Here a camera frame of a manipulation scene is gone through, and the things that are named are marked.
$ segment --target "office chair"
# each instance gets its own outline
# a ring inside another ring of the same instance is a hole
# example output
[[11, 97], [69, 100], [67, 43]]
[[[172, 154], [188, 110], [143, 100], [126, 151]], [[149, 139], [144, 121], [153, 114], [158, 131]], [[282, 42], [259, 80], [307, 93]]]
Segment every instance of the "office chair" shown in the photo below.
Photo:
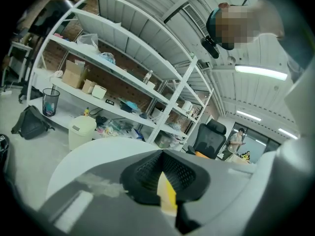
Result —
[[186, 153], [195, 155], [198, 151], [201, 154], [215, 159], [219, 150], [226, 141], [226, 127], [212, 119], [208, 124], [199, 126], [197, 139], [193, 146], [188, 146]]

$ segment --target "white box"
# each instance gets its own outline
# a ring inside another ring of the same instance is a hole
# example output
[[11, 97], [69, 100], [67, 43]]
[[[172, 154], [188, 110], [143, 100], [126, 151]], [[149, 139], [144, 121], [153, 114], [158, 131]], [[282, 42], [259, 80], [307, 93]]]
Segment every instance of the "white box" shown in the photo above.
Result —
[[95, 87], [92, 91], [92, 95], [96, 98], [102, 99], [102, 98], [104, 98], [106, 91], [107, 91], [106, 88], [103, 88], [99, 85], [95, 85]]

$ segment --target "person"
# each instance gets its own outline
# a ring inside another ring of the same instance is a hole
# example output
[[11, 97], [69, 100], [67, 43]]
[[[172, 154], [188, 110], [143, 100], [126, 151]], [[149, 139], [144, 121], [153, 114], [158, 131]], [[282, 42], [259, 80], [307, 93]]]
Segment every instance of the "person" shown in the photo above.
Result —
[[242, 154], [242, 158], [249, 161], [250, 160], [250, 155], [251, 155], [251, 152], [247, 151], [246, 153]]
[[237, 148], [245, 143], [242, 143], [242, 135], [245, 133], [243, 128], [240, 128], [237, 133], [231, 136], [229, 144], [225, 151], [223, 151], [222, 160], [225, 161], [230, 155], [236, 153]]
[[263, 34], [278, 39], [288, 55], [288, 68], [295, 83], [315, 54], [314, 35], [290, 0], [258, 0], [250, 6], [220, 3], [206, 27], [211, 39], [226, 50], [256, 40]]

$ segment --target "white cylinder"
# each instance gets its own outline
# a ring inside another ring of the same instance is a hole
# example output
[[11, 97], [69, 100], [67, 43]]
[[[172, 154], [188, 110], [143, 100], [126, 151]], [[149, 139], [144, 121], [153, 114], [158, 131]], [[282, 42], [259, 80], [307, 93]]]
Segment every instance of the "white cylinder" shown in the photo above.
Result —
[[90, 116], [79, 116], [69, 125], [69, 149], [74, 150], [92, 140], [96, 121]]

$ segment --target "window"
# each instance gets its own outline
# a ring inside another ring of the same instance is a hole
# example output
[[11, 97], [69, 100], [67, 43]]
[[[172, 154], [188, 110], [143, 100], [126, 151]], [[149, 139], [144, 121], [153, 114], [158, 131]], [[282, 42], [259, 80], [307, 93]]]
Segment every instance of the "window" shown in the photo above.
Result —
[[244, 154], [247, 151], [249, 151], [251, 153], [250, 155], [251, 163], [256, 163], [263, 153], [275, 151], [280, 146], [280, 144], [275, 142], [274, 140], [250, 128], [247, 128], [239, 123], [234, 124], [227, 141], [230, 139], [232, 135], [237, 133], [240, 128], [243, 128], [245, 130], [245, 134], [243, 135], [242, 138], [242, 141], [245, 144], [238, 147], [237, 153]]

